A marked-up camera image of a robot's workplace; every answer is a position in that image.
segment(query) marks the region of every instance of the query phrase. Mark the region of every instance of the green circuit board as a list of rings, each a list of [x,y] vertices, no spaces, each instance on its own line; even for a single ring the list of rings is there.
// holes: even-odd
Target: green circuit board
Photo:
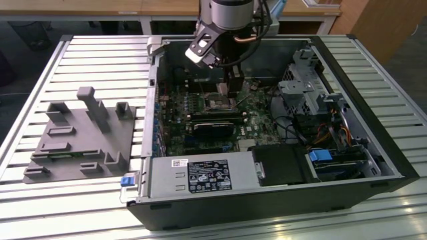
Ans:
[[[199,150],[205,150],[207,153],[211,153],[211,150],[223,153],[240,152],[240,140],[253,140],[256,145],[280,143],[267,110],[268,97],[267,89],[255,87],[251,80],[244,81],[235,98],[225,98],[217,92],[188,93],[185,88],[177,86],[161,104],[166,156],[183,156]],[[221,104],[221,101],[216,104],[211,99],[220,99],[229,105]],[[208,141],[195,139],[191,134],[192,122],[187,120],[187,116],[212,111],[239,112],[244,116],[244,122],[235,125],[232,136],[227,138]]]

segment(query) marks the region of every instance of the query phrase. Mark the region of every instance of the floor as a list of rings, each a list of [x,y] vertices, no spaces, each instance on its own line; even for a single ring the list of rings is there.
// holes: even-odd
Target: floor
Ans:
[[[100,27],[89,27],[88,22],[52,22],[46,32],[52,47],[30,51],[6,22],[0,22],[0,51],[14,72],[17,80],[0,87],[0,143],[2,142],[16,116],[33,89],[38,76],[49,60],[61,35],[100,35]],[[132,34],[120,26],[120,35]],[[417,30],[403,43],[388,64],[384,66],[391,76],[427,112],[427,17]]]

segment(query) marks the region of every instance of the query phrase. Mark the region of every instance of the aluminum slotted table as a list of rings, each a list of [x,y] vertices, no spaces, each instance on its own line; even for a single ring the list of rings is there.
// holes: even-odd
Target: aluminum slotted table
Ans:
[[[96,89],[105,107],[136,109],[129,171],[140,168],[148,36],[64,37],[0,148],[0,239],[396,239],[427,233],[427,117],[360,42],[321,40],[407,156],[420,179],[351,209],[170,231],[148,231],[120,201],[120,177],[24,184],[52,101],[84,108],[76,92]],[[335,92],[333,78],[325,76]]]

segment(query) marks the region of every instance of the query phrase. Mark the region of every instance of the blue tab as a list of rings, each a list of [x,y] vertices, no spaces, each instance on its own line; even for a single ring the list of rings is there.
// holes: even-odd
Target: blue tab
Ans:
[[[121,177],[120,185],[121,187],[134,186],[134,177],[133,176]]]
[[[312,162],[332,160],[332,156],[328,150],[312,150],[312,152],[308,153],[308,156]]]

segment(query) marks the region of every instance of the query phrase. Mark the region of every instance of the power supply label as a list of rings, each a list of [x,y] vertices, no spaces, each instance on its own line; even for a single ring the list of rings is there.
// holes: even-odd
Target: power supply label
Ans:
[[[197,161],[187,163],[188,191],[192,194],[232,189],[228,161]]]

